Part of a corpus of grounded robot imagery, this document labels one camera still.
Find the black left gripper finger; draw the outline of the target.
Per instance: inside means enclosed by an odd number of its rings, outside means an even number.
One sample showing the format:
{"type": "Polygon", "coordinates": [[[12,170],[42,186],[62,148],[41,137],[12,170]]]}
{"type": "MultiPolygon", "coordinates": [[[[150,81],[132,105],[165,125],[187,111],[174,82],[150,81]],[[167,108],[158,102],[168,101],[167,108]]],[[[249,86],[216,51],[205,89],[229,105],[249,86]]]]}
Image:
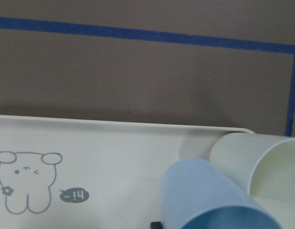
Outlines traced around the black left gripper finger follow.
{"type": "Polygon", "coordinates": [[[160,221],[151,222],[150,229],[162,229],[162,223],[160,221]]]}

